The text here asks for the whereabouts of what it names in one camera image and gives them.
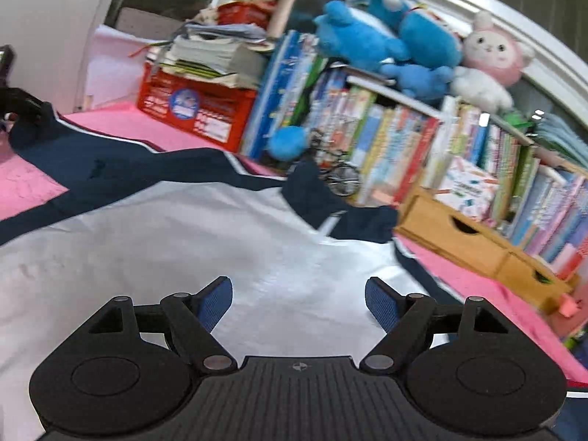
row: drawer handle cutout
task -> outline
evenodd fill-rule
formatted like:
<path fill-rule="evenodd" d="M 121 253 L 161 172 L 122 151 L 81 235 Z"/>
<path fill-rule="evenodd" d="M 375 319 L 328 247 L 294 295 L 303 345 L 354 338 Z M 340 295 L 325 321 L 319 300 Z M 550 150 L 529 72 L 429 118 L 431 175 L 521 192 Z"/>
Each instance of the drawer handle cutout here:
<path fill-rule="evenodd" d="M 537 280 L 542 285 L 551 285 L 553 283 L 547 277 L 541 275 L 538 271 L 535 271 L 533 275 L 535 276 L 535 280 Z"/>
<path fill-rule="evenodd" d="M 468 224 L 465 224 L 464 222 L 460 221 L 459 219 L 456 219 L 454 216 L 451 216 L 451 220 L 452 220 L 453 224 L 455 225 L 455 228 L 457 230 L 459 230 L 460 232 L 463 232 L 464 234 L 469 234 L 469 235 L 479 234 L 479 232 L 476 229 L 471 228 Z"/>

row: red basket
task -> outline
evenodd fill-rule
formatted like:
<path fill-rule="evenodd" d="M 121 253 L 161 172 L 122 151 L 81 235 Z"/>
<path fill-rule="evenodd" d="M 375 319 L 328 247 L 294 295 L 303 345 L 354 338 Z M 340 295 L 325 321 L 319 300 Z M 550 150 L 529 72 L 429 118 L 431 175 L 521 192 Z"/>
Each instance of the red basket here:
<path fill-rule="evenodd" d="M 254 3 L 235 1 L 217 8 L 219 25 L 232 25 L 233 23 L 255 23 L 260 28 L 268 27 L 271 11 L 263 9 Z"/>
<path fill-rule="evenodd" d="M 168 75 L 161 69 L 148 81 L 145 74 L 137 107 L 163 123 L 208 139 L 222 148 L 237 152 L 256 91 L 231 89 Z"/>

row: pink bunny plush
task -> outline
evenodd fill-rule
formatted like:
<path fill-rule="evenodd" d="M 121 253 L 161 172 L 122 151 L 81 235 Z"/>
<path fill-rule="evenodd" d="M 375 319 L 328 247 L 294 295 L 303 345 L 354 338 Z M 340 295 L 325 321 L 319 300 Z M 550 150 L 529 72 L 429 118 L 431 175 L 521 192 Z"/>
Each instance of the pink bunny plush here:
<path fill-rule="evenodd" d="M 515 84 L 534 58 L 532 48 L 494 26 L 492 14 L 480 11 L 463 45 L 463 66 L 492 76 L 504 87 Z"/>

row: blue ball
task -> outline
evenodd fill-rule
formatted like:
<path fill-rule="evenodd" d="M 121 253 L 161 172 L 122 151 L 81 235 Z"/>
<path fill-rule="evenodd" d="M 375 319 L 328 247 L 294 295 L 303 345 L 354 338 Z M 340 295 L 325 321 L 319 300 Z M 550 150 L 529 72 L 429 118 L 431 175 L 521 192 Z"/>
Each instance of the blue ball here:
<path fill-rule="evenodd" d="M 299 126 L 278 129 L 268 141 L 268 153 L 278 161 L 290 162 L 308 148 L 306 131 Z"/>

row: pink tablecloth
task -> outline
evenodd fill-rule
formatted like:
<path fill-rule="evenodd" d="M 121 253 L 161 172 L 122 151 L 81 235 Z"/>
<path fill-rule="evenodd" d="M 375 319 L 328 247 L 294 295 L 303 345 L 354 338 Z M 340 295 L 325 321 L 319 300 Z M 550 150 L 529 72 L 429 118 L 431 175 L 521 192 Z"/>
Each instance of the pink tablecloth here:
<path fill-rule="evenodd" d="M 161 150 L 215 147 L 197 136 L 151 119 L 130 103 L 72 114 L 68 119 L 90 131 L 147 141 Z M 249 166 L 258 174 L 271 175 L 261 166 L 251 163 Z M 14 154 L 6 137 L 0 136 L 0 220 L 41 205 L 65 191 L 66 188 Z M 461 269 L 413 242 L 404 242 L 431 273 L 462 297 L 480 295 L 490 300 L 562 367 L 568 379 L 588 383 L 588 370 L 563 347 L 529 305 L 498 282 Z"/>

